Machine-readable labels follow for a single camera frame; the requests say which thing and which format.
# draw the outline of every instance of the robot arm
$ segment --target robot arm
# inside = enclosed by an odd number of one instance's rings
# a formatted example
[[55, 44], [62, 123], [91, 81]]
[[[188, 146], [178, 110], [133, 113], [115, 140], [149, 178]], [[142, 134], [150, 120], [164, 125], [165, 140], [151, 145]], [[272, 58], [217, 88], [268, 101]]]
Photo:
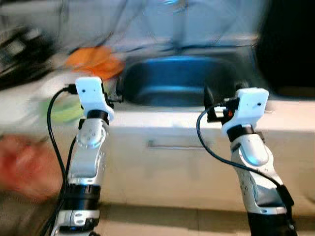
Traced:
[[234, 168], [252, 236], [296, 236], [291, 216], [294, 202], [274, 169], [270, 149], [254, 132], [256, 122], [264, 114], [268, 95], [262, 88], [239, 89], [236, 97], [220, 104], [221, 114], [214, 109], [208, 111], [208, 122], [222, 122], [222, 133], [231, 141], [231, 161], [245, 166], [241, 169], [234, 165]]
[[87, 118], [79, 125], [64, 203], [51, 236], [97, 235], [93, 229], [99, 222], [98, 200], [105, 171], [108, 125], [114, 112], [106, 103], [100, 78], [79, 78], [75, 85]]

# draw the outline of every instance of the orange cloth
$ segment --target orange cloth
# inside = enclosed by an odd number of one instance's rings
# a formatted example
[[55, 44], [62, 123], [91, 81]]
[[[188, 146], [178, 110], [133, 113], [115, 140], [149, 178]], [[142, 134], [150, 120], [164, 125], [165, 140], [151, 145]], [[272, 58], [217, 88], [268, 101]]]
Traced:
[[124, 64], [112, 55], [109, 48], [80, 48], [72, 53], [66, 63], [74, 71], [86, 71], [102, 80], [107, 80], [122, 72]]

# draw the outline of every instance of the drawer handle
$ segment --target drawer handle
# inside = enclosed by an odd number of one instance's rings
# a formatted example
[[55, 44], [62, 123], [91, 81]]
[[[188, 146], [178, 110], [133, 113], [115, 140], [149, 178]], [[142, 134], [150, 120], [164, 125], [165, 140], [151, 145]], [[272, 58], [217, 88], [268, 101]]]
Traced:
[[163, 149], [163, 150], [204, 150], [201, 146], [168, 146], [168, 145], [155, 145], [153, 140], [147, 142], [149, 149]]

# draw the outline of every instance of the kitchen sink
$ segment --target kitchen sink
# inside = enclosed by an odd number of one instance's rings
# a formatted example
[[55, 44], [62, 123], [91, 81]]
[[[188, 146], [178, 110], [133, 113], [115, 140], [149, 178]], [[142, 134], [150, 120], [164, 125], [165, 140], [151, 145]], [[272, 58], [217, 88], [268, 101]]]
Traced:
[[233, 63], [204, 56], [138, 60], [127, 64], [122, 78], [124, 100], [145, 106], [203, 106], [205, 86], [217, 103], [249, 83]]

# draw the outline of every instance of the blurred hand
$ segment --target blurred hand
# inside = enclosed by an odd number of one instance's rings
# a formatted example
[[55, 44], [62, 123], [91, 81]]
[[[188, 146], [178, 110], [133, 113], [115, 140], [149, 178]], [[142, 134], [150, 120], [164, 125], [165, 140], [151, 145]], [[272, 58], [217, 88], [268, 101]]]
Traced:
[[35, 201], [57, 195], [62, 184], [54, 151], [23, 135], [0, 140], [0, 184]]

